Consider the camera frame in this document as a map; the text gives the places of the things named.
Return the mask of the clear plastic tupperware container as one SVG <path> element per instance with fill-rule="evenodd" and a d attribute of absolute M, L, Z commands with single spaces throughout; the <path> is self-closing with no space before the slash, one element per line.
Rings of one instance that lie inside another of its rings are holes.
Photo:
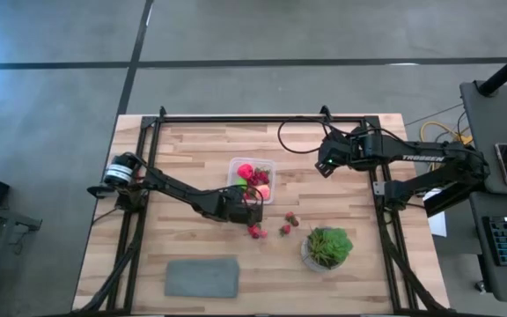
<path fill-rule="evenodd" d="M 241 164 L 250 164 L 254 169 L 254 176 L 258 180 L 258 185 L 263 185 L 263 183 L 260 180 L 261 174 L 257 172 L 258 168 L 267 168 L 271 169 L 271 173 L 268 176 L 269 183 L 267 185 L 271 188 L 271 197 L 268 201 L 264 201 L 262 199 L 262 202 L 264 204 L 271 204 L 274 200 L 274 192 L 275 192 L 275 186 L 276 186 L 276 163 L 272 160 L 268 159 L 260 159 L 260 158 L 233 158 L 229 165 L 229 171 L 228 171 L 228 177 L 227 177 L 227 185 L 236 185 L 235 182 L 237 178 L 240 178 L 237 175 L 237 169 Z M 251 186 L 248 184 L 248 187 L 256 189 L 257 186 Z"/>

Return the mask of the grey folded cloth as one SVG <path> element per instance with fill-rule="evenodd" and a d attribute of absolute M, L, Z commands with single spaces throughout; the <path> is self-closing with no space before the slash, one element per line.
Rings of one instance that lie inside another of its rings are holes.
<path fill-rule="evenodd" d="M 171 261 L 165 271 L 165 295 L 233 299 L 239 293 L 235 258 Z"/>

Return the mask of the potted green succulent plant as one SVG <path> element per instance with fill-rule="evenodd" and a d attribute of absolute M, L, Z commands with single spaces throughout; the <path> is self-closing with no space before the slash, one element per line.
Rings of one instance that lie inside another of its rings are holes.
<path fill-rule="evenodd" d="M 316 272 L 327 272 L 343 265 L 353 243 L 342 228 L 318 227 L 303 240 L 300 248 L 303 263 Z"/>

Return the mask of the black aluminium table frame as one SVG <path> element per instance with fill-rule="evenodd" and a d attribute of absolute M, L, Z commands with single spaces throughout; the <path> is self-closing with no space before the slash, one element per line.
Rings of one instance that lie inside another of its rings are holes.
<path fill-rule="evenodd" d="M 371 184 L 415 176 L 396 163 L 374 172 L 340 168 L 329 178 L 315 169 L 323 137 L 317 122 L 286 122 L 279 115 L 123 115 L 110 154 L 138 151 L 172 177 L 196 188 L 226 184 L 236 157 L 276 163 L 274 200 L 264 209 L 265 239 L 252 239 L 242 225 L 218 223 L 160 193 L 143 214 L 123 214 L 114 199 L 98 201 L 73 308 L 85 306 L 107 279 L 135 232 L 136 258 L 122 273 L 102 313 L 115 315 L 375 314 L 408 307 L 409 284 L 383 252 Z M 295 227 L 285 215 L 292 211 Z M 290 225 L 288 235 L 279 229 Z M 318 227 L 342 228 L 353 243 L 343 265 L 327 272 L 301 259 L 303 240 Z M 235 258 L 239 293 L 233 299 L 168 297 L 165 270 L 175 260 Z"/>

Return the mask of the white paper sheet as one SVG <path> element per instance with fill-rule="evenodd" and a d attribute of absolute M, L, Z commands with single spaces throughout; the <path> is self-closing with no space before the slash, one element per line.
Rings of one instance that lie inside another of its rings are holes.
<path fill-rule="evenodd" d="M 440 192 L 441 190 L 439 188 L 433 188 L 431 191 L 427 192 L 424 195 L 422 200 L 426 202 L 432 196 L 437 195 Z M 430 226 L 430 232 L 432 235 L 444 238 L 447 237 L 446 219 L 445 213 L 443 211 L 439 212 L 434 216 L 428 216 L 428 222 Z"/>

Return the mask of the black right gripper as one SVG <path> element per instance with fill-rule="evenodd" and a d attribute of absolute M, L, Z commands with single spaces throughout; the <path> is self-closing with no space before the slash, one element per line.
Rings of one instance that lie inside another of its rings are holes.
<path fill-rule="evenodd" d="M 341 166 L 358 172 L 370 171 L 371 162 L 364 157 L 362 141 L 359 139 L 366 134 L 367 131 L 361 127 L 356 127 L 347 134 L 338 129 L 332 129 L 327 133 L 320 145 L 320 161 L 315 164 L 319 174 L 328 177 L 329 172 Z"/>

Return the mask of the dark grey desk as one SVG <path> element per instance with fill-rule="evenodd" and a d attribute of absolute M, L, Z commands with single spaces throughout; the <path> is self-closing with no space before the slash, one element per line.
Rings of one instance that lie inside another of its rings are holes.
<path fill-rule="evenodd" d="M 507 195 L 507 184 L 496 156 L 496 144 L 507 144 L 507 85 L 495 95 L 484 97 L 475 83 L 459 85 L 467 120 L 474 138 L 474 147 L 489 163 L 490 175 L 485 188 L 493 194 Z"/>

